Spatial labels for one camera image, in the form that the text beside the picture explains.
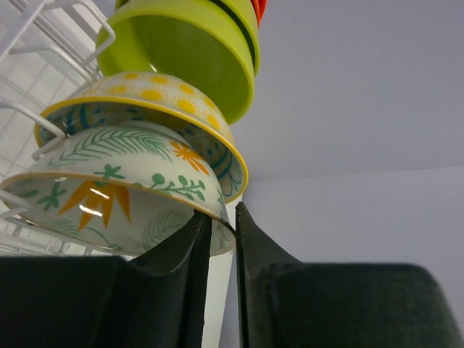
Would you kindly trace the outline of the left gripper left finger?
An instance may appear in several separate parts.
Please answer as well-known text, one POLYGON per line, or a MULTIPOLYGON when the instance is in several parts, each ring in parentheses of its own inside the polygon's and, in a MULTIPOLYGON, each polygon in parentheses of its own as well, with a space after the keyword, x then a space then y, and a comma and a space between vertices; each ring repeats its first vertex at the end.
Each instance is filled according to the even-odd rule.
POLYGON ((196 212, 130 261, 1 259, 3 347, 200 347, 212 221, 196 212))

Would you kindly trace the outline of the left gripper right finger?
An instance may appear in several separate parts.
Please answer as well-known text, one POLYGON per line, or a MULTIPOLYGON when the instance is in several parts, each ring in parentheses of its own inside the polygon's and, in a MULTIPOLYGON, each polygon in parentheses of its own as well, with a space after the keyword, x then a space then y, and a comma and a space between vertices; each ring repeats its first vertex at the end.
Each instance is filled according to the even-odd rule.
POLYGON ((242 347, 461 347, 427 269, 408 263, 303 262, 236 206, 242 347))

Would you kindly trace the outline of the yellow sun pattern bowl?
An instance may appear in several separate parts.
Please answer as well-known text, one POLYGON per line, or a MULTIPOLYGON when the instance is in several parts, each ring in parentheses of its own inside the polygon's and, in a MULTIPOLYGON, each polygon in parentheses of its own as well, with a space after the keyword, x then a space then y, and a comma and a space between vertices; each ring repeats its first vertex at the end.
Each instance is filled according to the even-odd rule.
POLYGON ((226 202, 239 198, 249 181, 244 158, 219 107, 199 89, 171 75, 121 72, 80 87, 40 115, 67 135, 131 120, 156 123, 178 133, 197 152, 175 154, 196 164, 204 159, 219 180, 226 202))

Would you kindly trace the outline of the white floral ceramic bowl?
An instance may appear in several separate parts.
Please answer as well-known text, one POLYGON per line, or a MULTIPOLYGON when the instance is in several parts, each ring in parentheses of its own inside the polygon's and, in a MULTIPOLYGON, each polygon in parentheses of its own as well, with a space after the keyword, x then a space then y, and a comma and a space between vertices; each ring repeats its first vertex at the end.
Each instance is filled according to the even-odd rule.
POLYGON ((141 254, 195 212, 212 218, 210 253, 234 237, 214 170, 169 128, 142 121, 83 130, 1 182, 26 221, 104 249, 141 254))

